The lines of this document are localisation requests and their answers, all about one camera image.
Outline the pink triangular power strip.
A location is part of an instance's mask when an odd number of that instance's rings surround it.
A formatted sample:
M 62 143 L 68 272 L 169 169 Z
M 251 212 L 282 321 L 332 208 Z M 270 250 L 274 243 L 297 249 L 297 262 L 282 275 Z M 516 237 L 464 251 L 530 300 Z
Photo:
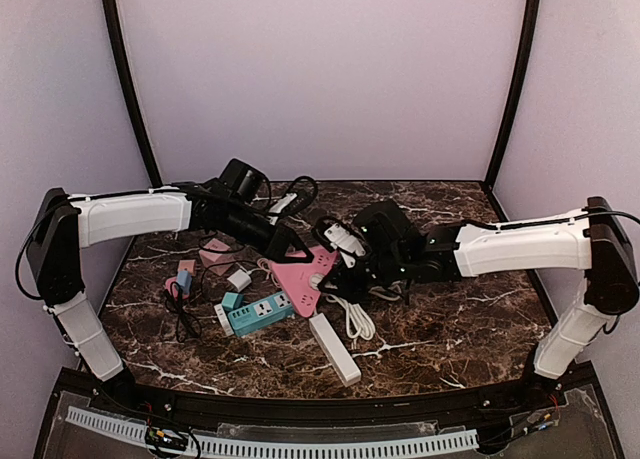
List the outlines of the pink triangular power strip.
M 307 255 L 304 251 L 288 253 L 293 262 L 278 263 L 269 261 L 269 267 L 281 289 L 290 299 L 295 312 L 309 318 L 313 315 L 321 292 L 317 284 L 331 271 L 338 253 L 329 252 L 323 246 L 310 248 L 313 256 L 311 262 L 302 262 Z

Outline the white usb charger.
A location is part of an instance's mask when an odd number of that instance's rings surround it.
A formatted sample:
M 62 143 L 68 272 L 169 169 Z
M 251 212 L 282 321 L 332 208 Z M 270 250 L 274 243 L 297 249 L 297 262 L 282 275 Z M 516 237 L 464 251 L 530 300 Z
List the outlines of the white usb charger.
M 242 269 L 236 270 L 227 280 L 238 293 L 246 289 L 252 282 L 250 274 Z

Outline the pink cube socket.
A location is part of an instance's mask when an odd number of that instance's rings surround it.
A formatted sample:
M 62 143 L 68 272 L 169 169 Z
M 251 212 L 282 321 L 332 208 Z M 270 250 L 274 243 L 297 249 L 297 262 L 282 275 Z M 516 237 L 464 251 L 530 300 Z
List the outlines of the pink cube socket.
M 205 270 L 217 276 L 224 275 L 235 263 L 231 247 L 215 238 L 199 247 L 199 257 Z

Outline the white power strip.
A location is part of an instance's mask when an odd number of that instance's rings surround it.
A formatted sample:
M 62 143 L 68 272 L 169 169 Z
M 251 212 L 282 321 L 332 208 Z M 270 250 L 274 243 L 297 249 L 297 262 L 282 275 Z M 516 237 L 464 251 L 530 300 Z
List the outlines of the white power strip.
M 311 332 L 345 387 L 358 383 L 361 370 L 324 314 L 309 319 Z

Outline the teal charger plug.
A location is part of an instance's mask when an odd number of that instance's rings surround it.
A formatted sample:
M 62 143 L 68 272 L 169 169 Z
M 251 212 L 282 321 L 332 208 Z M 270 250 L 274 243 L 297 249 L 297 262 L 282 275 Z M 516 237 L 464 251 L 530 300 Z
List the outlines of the teal charger plug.
M 244 295 L 238 292 L 226 292 L 221 300 L 221 306 L 225 311 L 233 311 L 242 306 Z

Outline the teal power strip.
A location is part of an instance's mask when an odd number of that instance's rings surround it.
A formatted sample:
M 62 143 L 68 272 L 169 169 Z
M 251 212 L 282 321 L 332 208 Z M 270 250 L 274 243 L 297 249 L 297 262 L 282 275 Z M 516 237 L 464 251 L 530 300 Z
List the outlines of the teal power strip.
M 228 313 L 234 333 L 243 337 L 294 314 L 288 296 L 280 291 Z

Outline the light pink charger block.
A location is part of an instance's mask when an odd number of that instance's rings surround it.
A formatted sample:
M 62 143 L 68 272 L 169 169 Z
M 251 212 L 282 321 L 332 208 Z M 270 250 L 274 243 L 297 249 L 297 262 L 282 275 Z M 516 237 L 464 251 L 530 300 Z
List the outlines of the light pink charger block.
M 195 260 L 181 260 L 178 264 L 175 284 L 177 290 L 184 296 L 189 297 L 192 288 L 193 278 L 196 272 Z

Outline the bright pink plug adapter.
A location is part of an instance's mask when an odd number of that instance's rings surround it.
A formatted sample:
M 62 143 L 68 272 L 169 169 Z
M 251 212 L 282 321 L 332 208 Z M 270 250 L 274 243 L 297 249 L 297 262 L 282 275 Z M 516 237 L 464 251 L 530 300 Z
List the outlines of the bright pink plug adapter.
M 168 278 L 164 283 L 164 289 L 173 296 L 177 296 L 181 290 L 176 277 Z

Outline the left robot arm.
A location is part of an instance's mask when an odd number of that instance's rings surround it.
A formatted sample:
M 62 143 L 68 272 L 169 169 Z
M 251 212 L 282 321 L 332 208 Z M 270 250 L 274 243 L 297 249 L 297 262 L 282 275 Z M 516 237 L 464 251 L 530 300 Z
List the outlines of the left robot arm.
M 61 333 L 101 382 L 124 376 L 126 366 L 90 304 L 82 277 L 81 252 L 95 244 L 156 232 L 221 232 L 280 264 L 309 263 L 310 249 L 270 212 L 252 201 L 266 181 L 239 160 L 204 183 L 179 182 L 158 188 L 99 195 L 49 190 L 16 261 L 26 262 L 41 301 Z

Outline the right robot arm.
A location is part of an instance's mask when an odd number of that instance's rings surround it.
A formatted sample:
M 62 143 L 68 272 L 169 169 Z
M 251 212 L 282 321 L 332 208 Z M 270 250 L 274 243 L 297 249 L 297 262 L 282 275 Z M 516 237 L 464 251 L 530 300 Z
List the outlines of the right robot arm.
M 556 380 L 598 335 L 639 301 L 633 246 L 622 213 L 599 196 L 582 209 L 520 222 L 464 220 L 420 232 L 400 206 L 386 200 L 363 209 L 351 227 L 336 223 L 318 234 L 342 262 L 319 290 L 358 303 L 374 288 L 402 282 L 453 282 L 480 275 L 537 269 L 581 270 L 577 298 L 532 354 L 533 375 Z

